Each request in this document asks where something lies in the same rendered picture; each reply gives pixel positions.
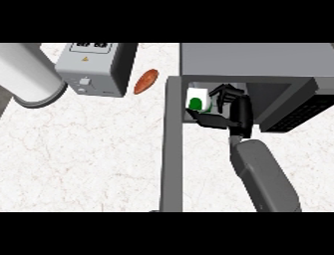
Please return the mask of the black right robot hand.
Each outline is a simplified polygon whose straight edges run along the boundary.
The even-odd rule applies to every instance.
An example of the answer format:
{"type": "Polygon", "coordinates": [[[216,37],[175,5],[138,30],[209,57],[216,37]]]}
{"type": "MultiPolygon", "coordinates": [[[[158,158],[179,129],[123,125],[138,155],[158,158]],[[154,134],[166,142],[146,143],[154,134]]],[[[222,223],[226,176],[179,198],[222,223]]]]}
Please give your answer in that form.
{"type": "Polygon", "coordinates": [[[214,97],[214,107],[210,114],[185,108],[197,124],[204,128],[229,129],[231,135],[250,138],[253,112],[250,97],[244,90],[235,88],[232,84],[222,84],[209,94],[214,97]]]}

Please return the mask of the white and green milk carton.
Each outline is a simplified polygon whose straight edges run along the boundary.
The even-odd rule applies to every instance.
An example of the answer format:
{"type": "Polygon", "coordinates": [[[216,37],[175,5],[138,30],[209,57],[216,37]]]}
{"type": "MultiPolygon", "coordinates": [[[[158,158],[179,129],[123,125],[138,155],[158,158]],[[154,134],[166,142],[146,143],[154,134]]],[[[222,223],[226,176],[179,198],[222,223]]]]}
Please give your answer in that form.
{"type": "Polygon", "coordinates": [[[214,97],[209,94],[209,89],[186,89],[185,107],[204,114],[213,112],[214,97]]]}

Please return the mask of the grey microwave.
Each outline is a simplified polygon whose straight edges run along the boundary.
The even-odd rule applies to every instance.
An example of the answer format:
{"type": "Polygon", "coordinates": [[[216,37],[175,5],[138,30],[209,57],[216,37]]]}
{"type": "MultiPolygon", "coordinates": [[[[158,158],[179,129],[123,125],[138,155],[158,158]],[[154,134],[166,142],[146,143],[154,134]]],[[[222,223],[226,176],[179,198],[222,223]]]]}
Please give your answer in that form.
{"type": "Polygon", "coordinates": [[[288,132],[334,106],[334,49],[327,43],[183,43],[182,81],[243,84],[263,132],[288,132]]]}

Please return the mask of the grey microwave door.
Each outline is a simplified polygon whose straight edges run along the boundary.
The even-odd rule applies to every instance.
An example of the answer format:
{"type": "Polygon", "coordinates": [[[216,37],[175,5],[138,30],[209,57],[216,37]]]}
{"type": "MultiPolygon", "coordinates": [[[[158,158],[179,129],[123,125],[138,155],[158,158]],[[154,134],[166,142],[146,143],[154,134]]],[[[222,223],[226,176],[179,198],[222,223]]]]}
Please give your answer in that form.
{"type": "Polygon", "coordinates": [[[166,83],[161,197],[158,212],[182,212],[182,92],[180,77],[166,83]]]}

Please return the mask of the grey toaster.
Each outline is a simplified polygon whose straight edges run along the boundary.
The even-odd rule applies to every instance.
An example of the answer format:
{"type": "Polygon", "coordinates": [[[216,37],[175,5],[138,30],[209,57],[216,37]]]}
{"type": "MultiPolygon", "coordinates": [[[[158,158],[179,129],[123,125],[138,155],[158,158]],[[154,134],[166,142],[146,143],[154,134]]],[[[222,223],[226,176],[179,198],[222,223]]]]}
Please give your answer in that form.
{"type": "Polygon", "coordinates": [[[78,95],[121,98],[138,51],[138,43],[68,43],[55,65],[78,95]]]}

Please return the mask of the white paper towel roll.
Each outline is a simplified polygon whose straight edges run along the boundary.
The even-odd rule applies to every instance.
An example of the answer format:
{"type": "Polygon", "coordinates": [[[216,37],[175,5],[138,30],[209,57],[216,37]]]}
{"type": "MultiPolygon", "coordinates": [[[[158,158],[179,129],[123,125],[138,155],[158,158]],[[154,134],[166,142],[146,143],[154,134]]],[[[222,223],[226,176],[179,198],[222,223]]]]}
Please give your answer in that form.
{"type": "Polygon", "coordinates": [[[0,86],[28,109],[55,103],[68,88],[40,46],[40,43],[0,43],[0,86]]]}

